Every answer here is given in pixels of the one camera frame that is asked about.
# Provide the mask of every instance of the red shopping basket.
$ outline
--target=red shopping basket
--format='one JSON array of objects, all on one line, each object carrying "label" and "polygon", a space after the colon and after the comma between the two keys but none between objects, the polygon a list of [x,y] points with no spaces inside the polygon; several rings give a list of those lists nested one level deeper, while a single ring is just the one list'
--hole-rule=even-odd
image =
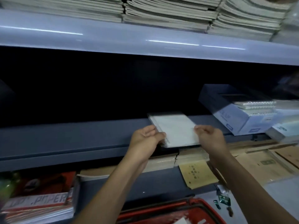
[{"label": "red shopping basket", "polygon": [[226,224],[219,214],[200,198],[124,211],[118,216],[116,223],[173,224],[183,217],[192,224]]}]

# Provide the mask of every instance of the person's right hand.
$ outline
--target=person's right hand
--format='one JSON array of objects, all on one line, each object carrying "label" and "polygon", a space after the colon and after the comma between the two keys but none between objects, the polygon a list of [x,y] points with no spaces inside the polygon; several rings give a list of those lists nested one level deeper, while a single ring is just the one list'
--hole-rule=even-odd
[{"label": "person's right hand", "polygon": [[217,166],[222,159],[231,156],[221,130],[208,125],[196,125],[194,131],[214,166]]}]

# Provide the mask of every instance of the light blue box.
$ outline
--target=light blue box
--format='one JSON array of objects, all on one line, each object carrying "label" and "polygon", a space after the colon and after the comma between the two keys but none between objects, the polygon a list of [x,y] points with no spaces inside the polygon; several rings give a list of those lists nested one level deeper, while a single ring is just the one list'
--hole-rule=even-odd
[{"label": "light blue box", "polygon": [[242,94],[241,91],[228,84],[205,84],[198,100],[233,135],[264,133],[282,117],[279,112],[250,116],[220,95],[229,93]]}]

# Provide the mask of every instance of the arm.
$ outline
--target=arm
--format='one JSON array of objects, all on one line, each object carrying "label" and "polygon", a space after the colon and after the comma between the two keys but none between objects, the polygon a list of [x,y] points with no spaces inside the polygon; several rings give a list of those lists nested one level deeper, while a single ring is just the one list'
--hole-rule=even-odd
[{"label": "arm", "polygon": [[72,224],[114,224],[133,182],[165,136],[156,133],[154,125],[135,131],[125,157]]},{"label": "arm", "polygon": [[212,165],[223,175],[249,224],[299,223],[230,154],[221,130],[203,125],[194,129]]}]

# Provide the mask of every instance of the person's left hand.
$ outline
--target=person's left hand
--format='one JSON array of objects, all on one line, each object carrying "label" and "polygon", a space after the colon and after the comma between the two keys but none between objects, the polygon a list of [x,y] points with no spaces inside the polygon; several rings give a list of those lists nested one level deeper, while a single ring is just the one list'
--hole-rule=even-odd
[{"label": "person's left hand", "polygon": [[157,132],[154,125],[136,130],[131,138],[125,159],[146,166],[148,159],[155,151],[157,144],[166,137],[165,132]]}]

